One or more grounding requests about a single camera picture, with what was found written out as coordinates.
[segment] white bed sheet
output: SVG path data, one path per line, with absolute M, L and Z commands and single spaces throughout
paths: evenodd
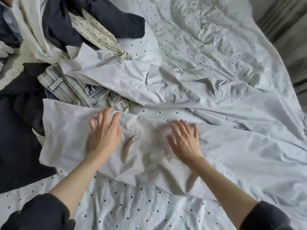
M 162 66 L 194 76 L 214 73 L 218 77 L 237 77 L 256 88 L 280 93 L 295 110 L 300 108 L 281 58 L 252 20 L 248 0 L 162 0 L 157 4 L 148 0 L 111 1 L 122 11 L 146 18 L 159 43 L 157 54 Z M 137 54 L 142 46 L 136 44 L 137 39 L 131 41 L 126 47 L 133 45 L 134 49 L 126 50 Z M 20 68 L 21 65 L 13 69 L 12 77 L 19 74 Z M 0 87 L 9 81 L 6 75 Z M 139 105 L 130 109 L 135 114 L 143 110 Z M 185 110 L 178 112 L 187 121 L 203 121 Z M 148 109 L 146 115 L 161 118 L 157 110 Z M 163 111 L 162 116 L 177 119 L 178 114 Z M 48 192 L 64 176 L 59 169 L 53 177 L 0 194 L 0 224 L 35 195 Z M 75 229 L 235 229 L 217 202 L 125 186 L 101 174 L 91 181 L 75 219 Z M 297 229 L 307 229 L 299 218 L 293 224 Z

